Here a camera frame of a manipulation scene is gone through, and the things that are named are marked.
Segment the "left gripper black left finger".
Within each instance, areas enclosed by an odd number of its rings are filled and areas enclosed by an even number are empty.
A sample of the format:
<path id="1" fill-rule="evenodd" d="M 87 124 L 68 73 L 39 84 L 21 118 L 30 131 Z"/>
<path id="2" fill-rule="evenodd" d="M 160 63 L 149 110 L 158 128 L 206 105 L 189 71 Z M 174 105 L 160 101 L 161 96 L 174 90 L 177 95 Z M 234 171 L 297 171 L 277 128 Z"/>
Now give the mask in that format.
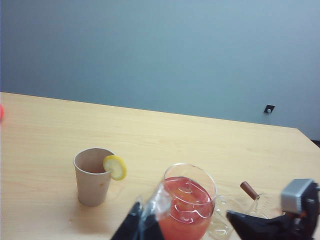
<path id="1" fill-rule="evenodd" d="M 143 205 L 136 201 L 127 216 L 112 236 L 112 240 L 139 240 L 139 223 L 143 212 Z"/>

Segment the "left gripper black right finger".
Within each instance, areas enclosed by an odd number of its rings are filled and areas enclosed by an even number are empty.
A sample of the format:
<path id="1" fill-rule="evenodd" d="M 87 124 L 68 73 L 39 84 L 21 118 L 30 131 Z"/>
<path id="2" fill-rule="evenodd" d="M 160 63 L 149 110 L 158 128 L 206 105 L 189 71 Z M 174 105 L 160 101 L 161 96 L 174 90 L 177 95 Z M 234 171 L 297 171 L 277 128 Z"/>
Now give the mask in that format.
<path id="1" fill-rule="evenodd" d="M 164 240 L 160 225 L 155 216 L 147 216 L 141 224 L 142 240 Z"/>

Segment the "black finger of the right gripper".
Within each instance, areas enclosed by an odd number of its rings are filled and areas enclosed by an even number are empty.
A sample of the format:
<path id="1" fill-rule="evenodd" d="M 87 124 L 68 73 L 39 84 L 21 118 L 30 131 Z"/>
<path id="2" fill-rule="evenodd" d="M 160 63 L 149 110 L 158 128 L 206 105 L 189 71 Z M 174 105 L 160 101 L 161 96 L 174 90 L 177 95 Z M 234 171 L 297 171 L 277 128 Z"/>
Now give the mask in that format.
<path id="1" fill-rule="evenodd" d="M 293 225 L 286 214 L 265 219 L 228 210 L 226 217 L 242 240 L 286 240 Z"/>

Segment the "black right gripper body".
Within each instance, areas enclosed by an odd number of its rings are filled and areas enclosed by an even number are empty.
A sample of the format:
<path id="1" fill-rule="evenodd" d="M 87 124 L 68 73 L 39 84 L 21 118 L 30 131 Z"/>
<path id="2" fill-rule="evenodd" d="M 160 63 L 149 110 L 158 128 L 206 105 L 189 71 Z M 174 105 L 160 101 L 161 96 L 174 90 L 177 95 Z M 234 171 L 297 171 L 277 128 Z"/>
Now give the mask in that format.
<path id="1" fill-rule="evenodd" d="M 320 215 L 320 187 L 311 183 L 297 198 L 297 213 L 294 214 L 292 240 L 313 240 Z"/>

